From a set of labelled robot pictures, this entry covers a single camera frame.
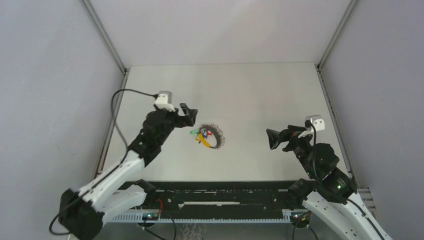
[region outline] red wire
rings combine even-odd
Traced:
[[[162,200],[160,198],[158,198],[156,200],[156,202],[159,202],[160,203],[160,210],[159,210],[159,213],[158,214],[161,214],[162,213],[162,210],[164,209],[164,203],[162,202]]]

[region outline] black joint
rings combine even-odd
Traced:
[[[302,208],[302,202],[313,191],[311,184],[305,179],[297,180],[288,188],[287,205],[291,210]]]
[[[78,194],[79,192],[71,189],[62,194],[59,211],[63,214],[58,220],[78,239],[92,240],[103,227],[104,213],[97,212],[92,207],[91,201],[85,202],[79,198]]]

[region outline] electrical wire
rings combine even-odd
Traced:
[[[55,235],[55,236],[64,236],[64,235],[68,235],[68,234],[70,234],[71,232],[55,232],[55,231],[53,231],[53,224],[56,222],[56,220],[65,212],[65,211],[67,211],[70,207],[72,207],[74,204],[76,204],[77,202],[79,202],[80,200],[82,200],[83,199],[83,197],[85,196],[85,195],[87,195],[90,191],[92,191],[95,187],[97,187],[100,183],[102,183],[107,177],[109,177],[114,171],[116,171],[116,169],[118,169],[119,168],[119,166],[125,161],[125,158],[127,157],[127,155],[128,155],[128,152],[129,152],[129,149],[128,149],[128,143],[127,143],[127,141],[125,140],[125,137],[124,137],[124,135],[122,134],[122,131],[121,131],[121,129],[119,128],[119,126],[118,126],[118,124],[117,124],[117,118],[116,118],[116,114],[115,114],[115,109],[114,109],[114,100],[115,100],[115,97],[119,94],[119,93],[121,93],[121,92],[125,92],[125,91],[128,91],[128,92],[134,92],[134,93],[138,93],[138,94],[141,94],[141,95],[145,95],[145,96],[148,96],[148,97],[153,97],[153,98],[158,98],[158,95],[157,94],[148,94],[148,93],[145,93],[145,92],[142,92],[142,91],[137,91],[137,90],[134,90],[134,89],[129,89],[129,88],[123,88],[123,89],[119,89],[119,90],[117,90],[114,94],[113,94],[113,96],[112,96],[112,98],[110,99],[110,112],[111,112],[111,115],[112,115],[112,120],[113,120],[113,127],[115,127],[116,128],[116,130],[117,130],[117,132],[118,132],[118,134],[119,134],[119,136],[120,136],[120,138],[122,139],[122,141],[123,141],[123,143],[125,144],[125,154],[124,154],[124,156],[123,156],[123,158],[121,159],[121,161],[119,162],[119,165],[117,165],[117,166],[115,166],[110,172],[108,172],[104,177],[102,177],[98,182],[96,182],[93,186],[91,186],[91,188],[89,189],[89,190],[87,190],[86,192],[84,192],[81,196],[79,196],[77,199],[75,199],[75,200],[73,200],[71,203],[69,203],[68,205],[66,205],[61,211],[59,211],[59,213],[58,214],[56,214],[56,216],[54,216],[54,218],[53,218],[53,220],[51,220],[51,222],[50,222],[50,225],[48,226],[48,231],[52,234],[52,235]]]
[[[302,215],[300,215],[300,217],[297,219],[297,222],[296,222],[296,224],[294,225],[294,228],[293,228],[293,232],[291,233],[291,240],[295,240],[296,228],[298,227],[298,224],[301,221],[303,221],[304,216],[307,215],[307,214],[311,214],[311,211],[306,211],[306,212],[302,213]]]
[[[373,223],[373,221],[371,221],[371,219],[370,218],[368,218],[367,217],[367,214],[365,213],[365,211],[356,203],[356,202],[354,202],[353,200],[351,200],[351,199],[349,199],[349,198],[344,198],[344,197],[342,197],[342,196],[338,196],[338,195],[336,195],[336,194],[334,194],[334,193],[332,193],[332,192],[330,192],[330,191],[328,191],[325,187],[324,187],[324,185],[323,185],[323,183],[322,183],[322,181],[318,178],[318,174],[317,174],[317,170],[316,170],[316,167],[315,167],[315,156],[316,156],[316,154],[317,154],[317,150],[316,150],[316,144],[317,144],[317,130],[315,129],[315,126],[314,126],[314,124],[312,123],[312,122],[310,122],[311,123],[311,127],[312,127],[312,129],[313,129],[313,153],[312,153],[312,168],[313,168],[313,174],[315,175],[315,177],[316,177],[316,183],[318,184],[318,185],[320,185],[321,186],[321,188],[324,190],[324,191],[326,191],[326,193],[327,194],[329,194],[329,195],[332,195],[334,198],[337,198],[337,199],[339,199],[339,200],[342,200],[341,202],[344,202],[344,201],[348,201],[348,202],[350,202],[350,203],[352,203],[361,213],[362,213],[362,216],[371,224],[371,226],[374,228],[374,230],[375,230],[375,232],[378,234],[378,236],[382,239],[382,240],[385,240],[385,238],[383,237],[383,235],[381,234],[381,232],[377,229],[377,227],[376,227],[376,225]]]
[[[316,233],[315,233],[315,231],[312,229],[312,227],[307,226],[307,229],[309,229],[309,230],[313,233],[313,235],[315,236],[315,239],[316,239],[316,240],[319,240],[319,239],[318,239],[317,234],[316,234]]]
[[[159,208],[159,207],[152,207],[152,206],[141,206],[142,208],[146,208],[146,209],[156,209],[156,210],[159,210],[159,211],[161,211],[161,212],[164,212],[164,213],[166,213],[166,215],[168,215],[169,216],[169,218],[171,219],[171,221],[172,221],[172,225],[173,225],[173,239],[172,240],[175,240],[176,238],[177,238],[177,224],[175,223],[175,220],[173,219],[173,217],[167,212],[167,211],[165,211],[164,209],[163,209],[163,207],[161,207],[161,208]],[[159,236],[159,235],[157,235],[156,233],[154,233],[154,232],[152,232],[151,230],[149,230],[149,229],[147,229],[147,228],[145,228],[143,225],[145,224],[147,222],[147,219],[146,220],[144,220],[143,221],[143,223],[141,224],[141,227],[146,231],[146,232],[148,232],[149,234],[151,234],[151,235],[153,235],[153,236],[155,236],[155,237],[157,237],[158,239],[161,239],[161,240],[166,240],[165,238],[163,238],[163,237],[161,237],[161,236]]]

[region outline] table surface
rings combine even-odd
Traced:
[[[162,152],[130,180],[147,181],[288,181],[308,179],[293,152],[270,150],[266,129],[303,126],[306,116],[321,115],[325,130],[317,143],[329,143],[347,172],[340,145],[313,63],[250,63],[133,66],[126,87],[156,94],[173,93],[172,104],[198,109],[194,127],[176,128]],[[122,97],[117,123],[130,143],[139,133],[154,99],[133,92]],[[205,147],[191,134],[202,124],[218,126],[220,149]],[[206,139],[214,145],[215,138]],[[125,153],[116,129],[104,167]]]

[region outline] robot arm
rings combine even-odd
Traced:
[[[289,125],[281,132],[266,130],[270,148],[288,142],[282,150],[293,151],[309,178],[316,180],[311,184],[299,179],[289,188],[287,203],[292,209],[303,206],[310,210],[342,239],[391,240],[365,207],[355,181],[337,168],[339,158],[333,148],[326,143],[310,144],[312,135],[324,128],[321,116],[314,115],[306,117],[305,127]]]
[[[117,190],[133,174],[147,167],[161,152],[174,128],[192,127],[196,122],[197,109],[185,103],[180,107],[171,104],[172,93],[161,91],[157,95],[155,111],[147,114],[143,128],[127,147],[127,153],[96,179],[78,190],[66,190],[60,199],[59,222],[80,240],[93,239],[113,217],[145,202],[148,188],[132,185],[126,190]]]

